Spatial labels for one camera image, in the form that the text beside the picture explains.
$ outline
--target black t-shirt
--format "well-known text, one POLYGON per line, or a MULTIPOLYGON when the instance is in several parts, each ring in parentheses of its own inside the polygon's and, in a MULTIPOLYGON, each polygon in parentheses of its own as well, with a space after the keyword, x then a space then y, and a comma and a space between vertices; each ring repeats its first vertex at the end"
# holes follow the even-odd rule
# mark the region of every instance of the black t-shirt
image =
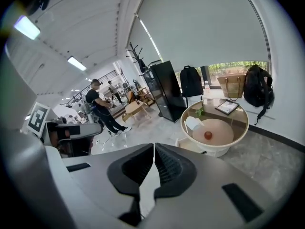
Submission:
POLYGON ((90 89, 86 94, 86 101, 95 106, 102 114, 108 114, 109 111, 106 107, 101 106, 95 102, 95 99, 100 98, 99 94, 94 89, 90 89))

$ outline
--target roller blind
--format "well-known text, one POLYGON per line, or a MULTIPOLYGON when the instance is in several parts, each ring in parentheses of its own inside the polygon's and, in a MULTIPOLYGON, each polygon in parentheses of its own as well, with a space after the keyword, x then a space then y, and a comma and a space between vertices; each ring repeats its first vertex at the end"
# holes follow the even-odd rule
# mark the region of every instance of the roller blind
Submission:
POLYGON ((143 47, 141 53, 140 53, 140 58, 143 57, 143 61, 145 65, 149 65, 151 62, 159 60, 159 56, 153 47, 153 44, 151 40, 149 39, 145 29, 141 25, 140 21, 138 18, 135 19, 133 27, 132 27, 132 32, 129 37, 129 42, 128 42, 128 49, 131 50, 129 43, 132 43, 132 46, 135 47, 138 45, 136 48, 136 52, 139 53, 140 49, 143 47))
MULTIPOLYGON (((268 61, 263 30, 248 0, 143 0, 138 15, 175 71, 185 65, 268 61)), ((132 43, 147 46, 146 59, 158 59, 140 26, 136 19, 132 43)))

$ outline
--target woven basket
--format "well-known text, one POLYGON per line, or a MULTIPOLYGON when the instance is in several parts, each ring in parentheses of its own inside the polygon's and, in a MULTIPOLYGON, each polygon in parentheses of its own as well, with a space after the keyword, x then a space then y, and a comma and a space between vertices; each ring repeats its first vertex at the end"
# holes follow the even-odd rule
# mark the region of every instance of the woven basket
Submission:
POLYGON ((232 101, 236 101, 243 96, 244 83, 246 81, 246 75, 239 74, 227 74, 217 78, 221 89, 225 97, 230 98, 232 101))

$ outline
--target water bottle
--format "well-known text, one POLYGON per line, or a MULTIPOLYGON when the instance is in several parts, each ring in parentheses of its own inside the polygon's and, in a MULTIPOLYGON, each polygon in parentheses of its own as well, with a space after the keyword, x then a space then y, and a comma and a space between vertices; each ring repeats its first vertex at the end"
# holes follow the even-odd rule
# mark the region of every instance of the water bottle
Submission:
POLYGON ((205 93, 209 94, 210 93, 210 86, 209 86, 208 81, 204 82, 204 88, 205 88, 205 93))

